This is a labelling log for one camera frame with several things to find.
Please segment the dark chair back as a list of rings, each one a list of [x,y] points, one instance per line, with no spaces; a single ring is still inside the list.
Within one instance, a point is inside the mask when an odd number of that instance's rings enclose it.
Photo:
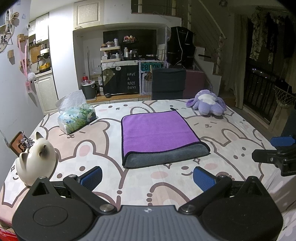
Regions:
[[[152,70],[152,100],[182,99],[186,70],[154,68]]]

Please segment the dark grey trash bin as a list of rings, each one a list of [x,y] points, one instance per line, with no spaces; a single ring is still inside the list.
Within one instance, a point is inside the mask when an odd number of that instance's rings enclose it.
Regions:
[[[89,99],[95,99],[97,96],[97,85],[95,81],[88,82],[82,82],[81,89],[83,91],[83,94],[87,100]]]

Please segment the white ceramic cat figurine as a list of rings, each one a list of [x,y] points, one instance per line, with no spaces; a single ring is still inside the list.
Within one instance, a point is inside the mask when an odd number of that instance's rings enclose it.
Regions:
[[[42,176],[51,178],[58,162],[53,145],[39,132],[35,132],[33,142],[15,161],[18,177],[26,186],[32,186]]]

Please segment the purple plush toy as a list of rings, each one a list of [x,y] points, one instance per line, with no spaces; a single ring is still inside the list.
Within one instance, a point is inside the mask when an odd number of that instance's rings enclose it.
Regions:
[[[194,98],[189,99],[186,107],[197,110],[200,115],[221,116],[227,110],[224,100],[207,89],[199,91]]]

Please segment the purple and grey towel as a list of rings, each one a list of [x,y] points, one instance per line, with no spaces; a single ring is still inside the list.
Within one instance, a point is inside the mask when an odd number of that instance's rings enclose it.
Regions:
[[[122,165],[137,169],[207,156],[202,142],[176,111],[137,113],[121,119]]]

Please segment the white drawer cabinet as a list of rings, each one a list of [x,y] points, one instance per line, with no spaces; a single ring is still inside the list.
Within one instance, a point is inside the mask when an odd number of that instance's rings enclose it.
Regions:
[[[116,102],[125,102],[125,101],[139,101],[139,100],[151,100],[151,95],[140,95],[140,94],[121,94],[121,95],[112,95],[107,98],[104,95],[98,95],[94,99],[86,100],[90,104],[101,104],[101,103],[116,103]]]

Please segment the floral tissue pack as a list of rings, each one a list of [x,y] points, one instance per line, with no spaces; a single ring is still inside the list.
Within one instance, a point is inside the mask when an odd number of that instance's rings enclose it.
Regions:
[[[74,91],[56,103],[59,112],[58,125],[62,132],[69,135],[97,119],[95,108],[86,102],[82,90]]]

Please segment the small brown framed card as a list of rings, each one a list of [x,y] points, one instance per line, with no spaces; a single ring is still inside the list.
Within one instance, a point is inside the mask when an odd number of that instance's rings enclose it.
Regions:
[[[27,149],[27,140],[28,138],[26,137],[24,131],[20,131],[10,141],[9,148],[16,154],[17,157]]]

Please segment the teal poster sign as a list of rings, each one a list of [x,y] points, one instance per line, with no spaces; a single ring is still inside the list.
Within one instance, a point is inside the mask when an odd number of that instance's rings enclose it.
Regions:
[[[153,69],[156,68],[163,68],[163,62],[141,62],[140,63],[140,70],[141,72],[151,72]]]

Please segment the maroon cushioned panel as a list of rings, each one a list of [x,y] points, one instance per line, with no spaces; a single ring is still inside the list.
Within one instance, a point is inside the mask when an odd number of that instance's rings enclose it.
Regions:
[[[185,89],[183,98],[194,98],[195,95],[205,87],[206,75],[204,72],[197,70],[186,70]]]

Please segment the black have a nice day cloth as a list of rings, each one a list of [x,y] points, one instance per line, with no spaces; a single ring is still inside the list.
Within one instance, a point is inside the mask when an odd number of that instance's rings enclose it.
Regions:
[[[104,95],[139,93],[138,65],[115,66],[102,71]]]

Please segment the white countertop shelf rack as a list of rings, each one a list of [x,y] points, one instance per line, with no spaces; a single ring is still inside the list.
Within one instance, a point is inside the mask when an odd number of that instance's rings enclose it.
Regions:
[[[121,51],[119,46],[100,48],[101,63],[121,61]]]

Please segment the black hanging garment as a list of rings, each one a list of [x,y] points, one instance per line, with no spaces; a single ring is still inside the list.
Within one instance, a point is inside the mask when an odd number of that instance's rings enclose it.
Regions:
[[[196,47],[193,44],[194,33],[185,27],[172,27],[167,42],[166,61],[170,68],[193,69]]]

